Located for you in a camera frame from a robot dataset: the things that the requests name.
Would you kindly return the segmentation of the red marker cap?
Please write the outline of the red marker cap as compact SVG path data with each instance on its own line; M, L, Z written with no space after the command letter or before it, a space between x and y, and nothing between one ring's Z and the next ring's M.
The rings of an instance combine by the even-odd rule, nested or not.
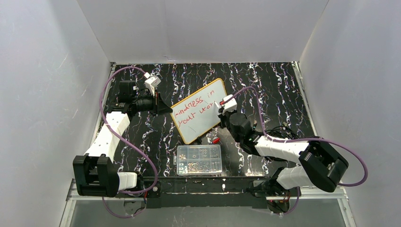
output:
M212 144L217 144L217 143L219 143L220 142L220 138L216 138L216 139L214 139L213 141L212 141Z

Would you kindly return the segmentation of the yellow framed whiteboard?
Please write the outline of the yellow framed whiteboard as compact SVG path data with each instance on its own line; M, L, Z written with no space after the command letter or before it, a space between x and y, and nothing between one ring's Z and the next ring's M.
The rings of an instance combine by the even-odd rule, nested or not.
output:
M217 78L171 107L184 144L194 142L220 122L214 103L226 96L224 81Z

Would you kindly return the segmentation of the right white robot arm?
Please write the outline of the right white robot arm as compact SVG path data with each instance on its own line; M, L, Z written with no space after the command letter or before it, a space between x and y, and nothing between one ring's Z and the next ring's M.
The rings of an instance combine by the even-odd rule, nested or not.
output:
M283 191L300 186L316 186L325 192L333 192L349 166L334 147L318 138L301 142L277 137L270 140L262 132L256 131L243 113L219 110L218 117L221 127L227 128L246 153L279 158L298 165L277 170L266 184L268 189Z

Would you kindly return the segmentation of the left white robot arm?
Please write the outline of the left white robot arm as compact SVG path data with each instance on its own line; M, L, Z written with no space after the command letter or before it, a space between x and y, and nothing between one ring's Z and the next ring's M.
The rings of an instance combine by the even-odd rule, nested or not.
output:
M120 191L137 187L138 174L118 172L113 165L114 154L135 114L172 112L157 91L160 82L158 77L151 76L145 80L145 88L141 89L135 81L120 81L117 102L105 116L107 122L84 155L76 156L73 160L79 195L115 197Z

